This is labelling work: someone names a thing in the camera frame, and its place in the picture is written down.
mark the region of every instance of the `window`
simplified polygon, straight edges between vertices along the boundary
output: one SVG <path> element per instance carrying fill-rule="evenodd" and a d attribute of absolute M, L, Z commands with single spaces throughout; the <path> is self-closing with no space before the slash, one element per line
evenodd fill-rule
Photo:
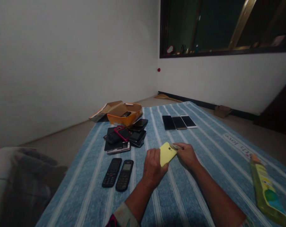
<path fill-rule="evenodd" d="M 286 0 L 161 0 L 160 58 L 286 52 Z"/>

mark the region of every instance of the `hand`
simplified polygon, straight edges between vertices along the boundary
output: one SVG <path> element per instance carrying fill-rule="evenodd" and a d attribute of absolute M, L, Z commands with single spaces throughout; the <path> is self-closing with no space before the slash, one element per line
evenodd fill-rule
<path fill-rule="evenodd" d="M 154 190 L 160 183 L 164 174 L 168 171 L 169 164 L 160 165 L 160 149 L 149 149 L 145 157 L 142 182 L 145 186 Z"/>
<path fill-rule="evenodd" d="M 189 168 L 192 169 L 200 165 L 192 145 L 187 143 L 175 143 L 175 144 L 182 147 L 182 149 L 178 149 L 177 155 Z"/>

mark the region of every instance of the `forearm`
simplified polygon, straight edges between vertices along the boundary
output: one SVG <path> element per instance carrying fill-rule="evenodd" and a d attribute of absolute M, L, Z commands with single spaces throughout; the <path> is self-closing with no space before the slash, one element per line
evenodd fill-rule
<path fill-rule="evenodd" d="M 197 177 L 216 226 L 239 226 L 246 218 L 243 211 L 213 180 L 201 164 L 191 165 L 189 168 Z"/>
<path fill-rule="evenodd" d="M 141 180 L 125 201 L 125 204 L 137 219 L 138 223 L 142 220 L 152 192 L 153 188 L 145 183 L 144 180 Z"/>

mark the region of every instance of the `broom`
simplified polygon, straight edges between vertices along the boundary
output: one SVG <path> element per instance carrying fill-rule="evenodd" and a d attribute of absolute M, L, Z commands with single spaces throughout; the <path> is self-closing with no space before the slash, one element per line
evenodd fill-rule
<path fill-rule="evenodd" d="M 155 96 L 154 98 L 169 99 L 169 100 L 172 100 L 175 102 L 182 102 L 182 101 L 177 100 L 177 99 L 169 98 L 167 95 L 164 95 L 164 94 L 159 94 L 159 95 Z"/>

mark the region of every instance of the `white wall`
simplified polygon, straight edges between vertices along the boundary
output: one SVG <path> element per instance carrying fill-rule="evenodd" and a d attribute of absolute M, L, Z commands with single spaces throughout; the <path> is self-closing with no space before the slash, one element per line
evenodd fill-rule
<path fill-rule="evenodd" d="M 156 1 L 0 1 L 0 147 L 155 94 Z"/>
<path fill-rule="evenodd" d="M 159 59 L 158 90 L 260 114 L 286 85 L 286 53 Z"/>

